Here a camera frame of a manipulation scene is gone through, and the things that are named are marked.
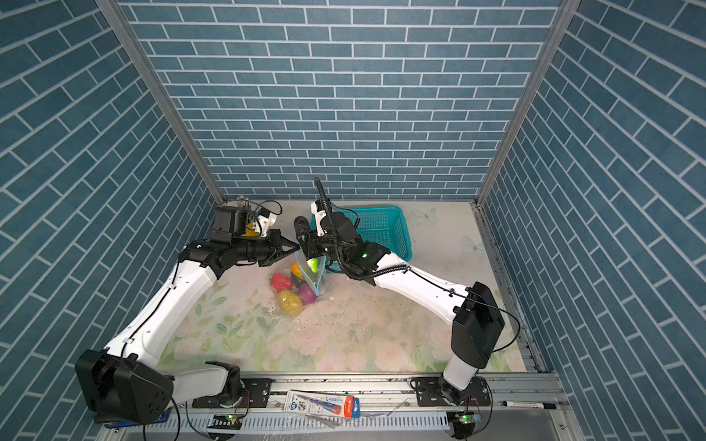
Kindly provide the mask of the purple toy onion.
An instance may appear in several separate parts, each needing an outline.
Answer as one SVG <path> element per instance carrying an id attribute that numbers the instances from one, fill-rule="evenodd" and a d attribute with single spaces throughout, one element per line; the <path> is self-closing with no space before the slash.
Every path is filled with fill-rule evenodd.
<path id="1" fill-rule="evenodd" d="M 303 285 L 299 286 L 297 294 L 304 305 L 310 305 L 316 302 L 316 300 L 318 299 L 318 296 L 315 291 L 306 283 L 303 283 Z"/>

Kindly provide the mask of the red toy pepper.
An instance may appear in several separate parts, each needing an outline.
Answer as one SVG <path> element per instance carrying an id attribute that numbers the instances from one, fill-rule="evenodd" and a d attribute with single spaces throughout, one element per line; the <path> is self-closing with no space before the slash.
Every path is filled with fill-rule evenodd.
<path id="1" fill-rule="evenodd" d="M 292 280 L 283 273 L 275 273 L 270 279 L 270 288 L 279 293 L 292 289 Z"/>

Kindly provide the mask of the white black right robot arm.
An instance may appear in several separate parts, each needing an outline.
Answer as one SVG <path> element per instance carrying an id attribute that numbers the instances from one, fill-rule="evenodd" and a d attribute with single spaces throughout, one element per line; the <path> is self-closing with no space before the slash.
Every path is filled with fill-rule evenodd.
<path id="1" fill-rule="evenodd" d="M 327 257 L 349 279 L 394 291 L 435 313 L 450 325 L 452 357 L 441 377 L 441 396 L 449 404 L 466 404 L 470 386 L 484 369 L 505 328 L 501 309 L 487 285 L 452 283 L 410 265 L 389 248 L 365 241 L 354 224 L 336 212 L 316 228 L 295 219 L 294 231 L 308 258 Z"/>

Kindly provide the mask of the toy corn cob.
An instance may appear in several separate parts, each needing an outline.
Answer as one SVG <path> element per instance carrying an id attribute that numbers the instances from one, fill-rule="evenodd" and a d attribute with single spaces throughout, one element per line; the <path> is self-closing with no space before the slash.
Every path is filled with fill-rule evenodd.
<path id="1" fill-rule="evenodd" d="M 293 263 L 290 266 L 290 271 L 295 279 L 305 280 L 305 274 L 298 263 Z"/>

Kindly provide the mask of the clear zip top bag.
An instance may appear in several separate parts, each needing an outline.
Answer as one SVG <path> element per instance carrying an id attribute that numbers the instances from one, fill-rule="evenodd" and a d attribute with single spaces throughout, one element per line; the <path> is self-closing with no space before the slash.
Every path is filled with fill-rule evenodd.
<path id="1" fill-rule="evenodd" d="M 303 273 L 305 274 L 305 280 L 299 280 L 295 279 L 292 276 L 292 272 L 290 271 L 290 266 L 293 263 L 298 263 L 303 270 Z M 324 290 L 325 290 L 325 273 L 327 273 L 327 269 L 325 266 L 328 263 L 328 259 L 326 257 L 316 257 L 316 258 L 309 258 L 307 257 L 302 251 L 297 251 L 295 254 L 290 255 L 289 257 L 286 257 L 285 259 L 282 259 L 281 261 L 277 262 L 274 267 L 273 271 L 270 274 L 270 279 L 275 273 L 283 273 L 287 277 L 289 277 L 292 280 L 292 291 L 297 294 L 299 286 L 303 285 L 303 283 L 308 284 L 317 294 L 318 299 L 316 302 L 310 304 L 310 305 L 304 305 L 303 312 L 305 309 L 308 307 L 314 305 L 317 303 L 320 299 L 323 298 L 324 295 Z M 274 312 L 277 314 L 284 314 L 288 315 L 285 312 L 279 308 L 279 305 L 277 303 L 277 292 L 272 290 L 270 288 L 273 301 L 274 301 Z"/>

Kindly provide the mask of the yellow toy potato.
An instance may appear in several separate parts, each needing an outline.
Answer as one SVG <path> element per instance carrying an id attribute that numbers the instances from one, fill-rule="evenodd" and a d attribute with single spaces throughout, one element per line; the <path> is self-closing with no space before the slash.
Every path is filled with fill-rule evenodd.
<path id="1" fill-rule="evenodd" d="M 288 315 L 295 315 L 303 310 L 302 299 L 292 290 L 281 290 L 277 294 L 279 308 Z"/>

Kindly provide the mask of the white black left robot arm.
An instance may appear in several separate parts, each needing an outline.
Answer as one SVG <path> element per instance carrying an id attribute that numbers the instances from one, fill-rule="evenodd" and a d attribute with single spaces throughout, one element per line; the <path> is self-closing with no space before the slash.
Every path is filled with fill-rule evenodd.
<path id="1" fill-rule="evenodd" d="M 185 373 L 157 365 L 167 343 L 200 297 L 233 266 L 271 266 L 298 250 L 277 229 L 261 237 L 198 240 L 179 254 L 174 271 L 143 310 L 103 348 L 85 351 L 75 372 L 88 409 L 110 420 L 152 424 L 170 406 L 215 397 L 238 405 L 239 367 L 209 361 Z"/>

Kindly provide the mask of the black toy eggplant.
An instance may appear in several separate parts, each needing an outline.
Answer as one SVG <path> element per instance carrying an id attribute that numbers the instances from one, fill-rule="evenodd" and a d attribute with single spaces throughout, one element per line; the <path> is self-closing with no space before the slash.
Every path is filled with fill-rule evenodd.
<path id="1" fill-rule="evenodd" d="M 305 216 L 298 216 L 293 221 L 296 239 L 300 244 L 308 240 L 311 232 L 310 222 Z"/>

